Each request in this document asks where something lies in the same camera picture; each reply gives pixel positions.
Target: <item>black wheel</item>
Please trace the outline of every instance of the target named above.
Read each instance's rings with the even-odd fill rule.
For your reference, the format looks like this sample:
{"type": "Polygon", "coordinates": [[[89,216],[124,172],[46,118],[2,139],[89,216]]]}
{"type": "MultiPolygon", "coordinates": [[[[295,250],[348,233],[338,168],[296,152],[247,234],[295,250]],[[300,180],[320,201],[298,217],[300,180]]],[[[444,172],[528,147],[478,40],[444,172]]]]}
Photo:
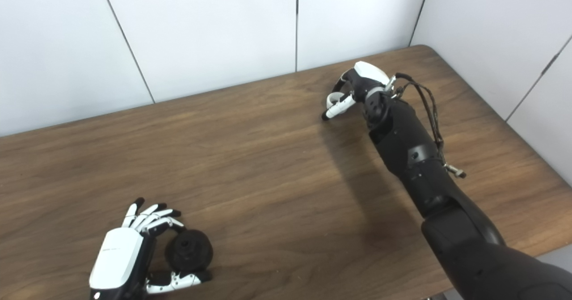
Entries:
{"type": "Polygon", "coordinates": [[[213,259],[213,247],[206,234],[188,229],[169,242],[165,257],[174,271],[204,271],[213,259]]]}

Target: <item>wooden table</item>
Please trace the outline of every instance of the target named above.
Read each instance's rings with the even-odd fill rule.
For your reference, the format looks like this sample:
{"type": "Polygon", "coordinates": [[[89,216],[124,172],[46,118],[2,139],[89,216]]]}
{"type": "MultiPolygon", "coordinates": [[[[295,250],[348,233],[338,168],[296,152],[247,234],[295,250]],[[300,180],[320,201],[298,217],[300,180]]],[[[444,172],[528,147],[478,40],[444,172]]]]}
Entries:
{"type": "MultiPolygon", "coordinates": [[[[572,241],[572,190],[430,48],[363,58],[437,97],[462,189],[508,245],[572,241]]],[[[0,298],[88,298],[133,200],[167,202],[214,246],[214,280],[168,299],[419,299],[450,288],[360,109],[327,123],[338,63],[0,139],[0,298]]],[[[426,122],[413,90],[405,96],[426,122]]],[[[153,267],[165,267],[160,238],[153,267]]]]}

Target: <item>cable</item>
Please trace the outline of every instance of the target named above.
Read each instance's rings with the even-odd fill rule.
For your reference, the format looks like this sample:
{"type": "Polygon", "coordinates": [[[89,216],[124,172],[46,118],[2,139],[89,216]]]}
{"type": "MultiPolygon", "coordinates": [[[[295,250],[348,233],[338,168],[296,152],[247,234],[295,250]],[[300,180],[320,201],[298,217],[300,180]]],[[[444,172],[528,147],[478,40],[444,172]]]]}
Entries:
{"type": "Polygon", "coordinates": [[[437,152],[439,154],[439,157],[443,161],[443,165],[446,165],[447,162],[445,161],[445,154],[443,154],[443,147],[445,145],[445,141],[443,139],[443,136],[441,135],[441,131],[439,130],[439,115],[437,113],[437,103],[435,102],[435,97],[433,96],[433,93],[431,92],[431,90],[429,90],[429,88],[423,86],[423,84],[415,82],[413,78],[411,76],[408,76],[407,74],[396,73],[395,77],[408,80],[408,82],[404,86],[397,88],[397,90],[395,90],[396,98],[398,99],[401,98],[406,88],[409,85],[413,85],[417,90],[417,93],[421,97],[421,101],[423,101],[423,106],[425,107],[425,111],[427,112],[427,117],[429,118],[429,124],[431,125],[431,132],[433,133],[433,140],[435,141],[435,145],[437,145],[437,152]],[[427,102],[427,98],[425,98],[425,95],[423,94],[422,90],[425,90],[425,92],[427,92],[427,94],[429,95],[432,105],[431,108],[429,108],[429,103],[427,102]]]}

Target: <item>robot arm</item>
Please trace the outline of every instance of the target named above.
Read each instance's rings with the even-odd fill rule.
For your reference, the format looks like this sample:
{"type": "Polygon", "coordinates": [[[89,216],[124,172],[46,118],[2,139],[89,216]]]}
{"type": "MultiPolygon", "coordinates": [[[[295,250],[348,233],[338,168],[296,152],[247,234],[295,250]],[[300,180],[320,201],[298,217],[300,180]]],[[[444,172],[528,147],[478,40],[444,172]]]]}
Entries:
{"type": "Polygon", "coordinates": [[[204,233],[186,230],[174,219],[181,213],[155,204],[137,215],[143,205],[138,198],[127,210],[121,227],[109,231],[89,277],[92,300],[140,300],[147,294],[171,292],[211,279],[206,267],[212,246],[204,233]],[[167,229],[178,235],[165,255],[172,272],[148,273],[156,237],[167,229]]]}
{"type": "MultiPolygon", "coordinates": [[[[363,104],[372,143],[424,218],[421,232],[464,299],[572,299],[572,274],[507,247],[492,221],[452,180],[449,173],[456,177],[465,174],[445,162],[437,108],[427,88],[405,74],[388,78],[365,62],[356,63],[343,74],[334,92],[344,85],[349,85],[350,91],[336,96],[363,104]],[[396,78],[405,78],[407,85],[420,92],[433,138],[413,108],[400,99],[407,85],[394,90],[396,78]],[[423,89],[431,97],[432,111],[421,93],[423,89]]],[[[343,113],[345,110],[336,109],[341,103],[329,102],[322,119],[343,113]]]]}

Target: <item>black robotic arm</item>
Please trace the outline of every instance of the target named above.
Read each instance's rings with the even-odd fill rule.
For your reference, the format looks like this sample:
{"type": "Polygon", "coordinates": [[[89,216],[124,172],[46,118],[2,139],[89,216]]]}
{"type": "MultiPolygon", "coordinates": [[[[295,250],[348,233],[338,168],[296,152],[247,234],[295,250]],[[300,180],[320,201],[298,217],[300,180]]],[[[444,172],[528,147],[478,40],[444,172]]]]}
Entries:
{"type": "Polygon", "coordinates": [[[430,90],[406,74],[388,78],[375,66],[358,62],[339,78],[322,119],[331,119],[356,102],[363,104],[370,139],[384,164],[425,219],[421,232],[427,243],[465,300],[572,300],[572,274],[507,247],[492,221],[455,184],[449,173],[466,174],[445,162],[430,90]],[[408,83],[394,89],[398,78],[408,83]],[[344,86],[350,90],[341,94],[344,86]],[[433,138],[415,110],[400,99],[407,86],[419,92],[433,138]]]}

